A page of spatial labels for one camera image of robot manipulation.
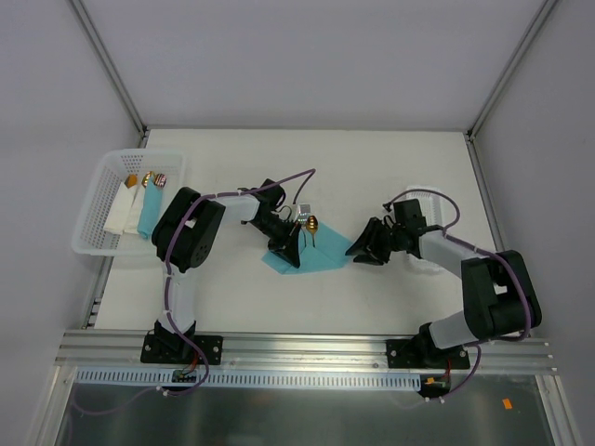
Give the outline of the blue paper napkin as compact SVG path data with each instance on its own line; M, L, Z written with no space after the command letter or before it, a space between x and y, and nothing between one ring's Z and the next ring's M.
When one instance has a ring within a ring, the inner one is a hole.
M351 246L351 240L341 233L324 223L320 223L314 241L315 245L312 245L311 236L301 232L298 243L299 268L292 267L272 253L264 255L261 261L281 275L308 274L342 269L348 263L349 259L345 252Z

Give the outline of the silver fork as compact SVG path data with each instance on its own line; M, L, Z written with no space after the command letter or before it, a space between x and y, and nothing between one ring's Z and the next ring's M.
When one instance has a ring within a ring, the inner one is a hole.
M297 213L296 222L299 224L299 226L304 227L308 221L309 216L310 216L309 211L300 210Z

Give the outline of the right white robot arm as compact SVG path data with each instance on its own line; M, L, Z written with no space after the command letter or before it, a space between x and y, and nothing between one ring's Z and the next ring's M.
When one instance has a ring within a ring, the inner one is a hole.
M491 340L520 342L542 322L542 311L522 255L490 252L430 225L417 199L387 204L347 250L354 262L383 266L403 252L447 270L462 285L459 312L427 322L409 340L386 342L391 369L469 368L465 349Z

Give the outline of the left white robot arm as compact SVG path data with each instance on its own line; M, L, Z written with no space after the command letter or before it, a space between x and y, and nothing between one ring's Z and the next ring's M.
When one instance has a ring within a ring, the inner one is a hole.
M228 222L255 227L268 238L270 254L298 268L298 223L275 213L283 198L283 187L269 178L258 188L219 196L203 196L189 187L177 192L152 234L157 257L163 262L164 306L144 337L141 362L221 363L223 338L195 332L195 271L209 256L219 228Z

